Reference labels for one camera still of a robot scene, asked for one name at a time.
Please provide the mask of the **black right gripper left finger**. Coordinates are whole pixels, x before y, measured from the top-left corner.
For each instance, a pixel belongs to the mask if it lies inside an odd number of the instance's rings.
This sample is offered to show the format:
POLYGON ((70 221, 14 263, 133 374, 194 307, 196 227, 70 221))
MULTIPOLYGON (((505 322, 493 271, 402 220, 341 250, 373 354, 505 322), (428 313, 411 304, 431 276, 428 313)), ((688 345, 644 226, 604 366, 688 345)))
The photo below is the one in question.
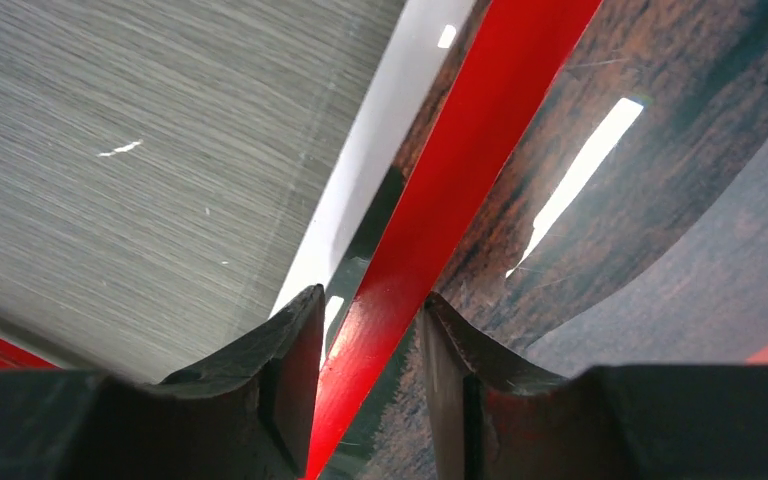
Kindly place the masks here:
POLYGON ((325 292, 156 384, 66 369, 0 338, 0 479, 299 479, 325 292))

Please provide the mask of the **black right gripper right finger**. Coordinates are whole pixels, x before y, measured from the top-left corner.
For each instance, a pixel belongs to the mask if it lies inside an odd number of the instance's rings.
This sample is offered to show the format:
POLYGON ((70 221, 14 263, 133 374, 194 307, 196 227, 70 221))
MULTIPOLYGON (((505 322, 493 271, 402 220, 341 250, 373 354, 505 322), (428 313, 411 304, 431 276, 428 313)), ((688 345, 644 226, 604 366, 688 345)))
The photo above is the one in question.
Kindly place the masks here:
POLYGON ((768 365, 566 378, 431 294, 417 316, 442 479, 768 479, 768 365))

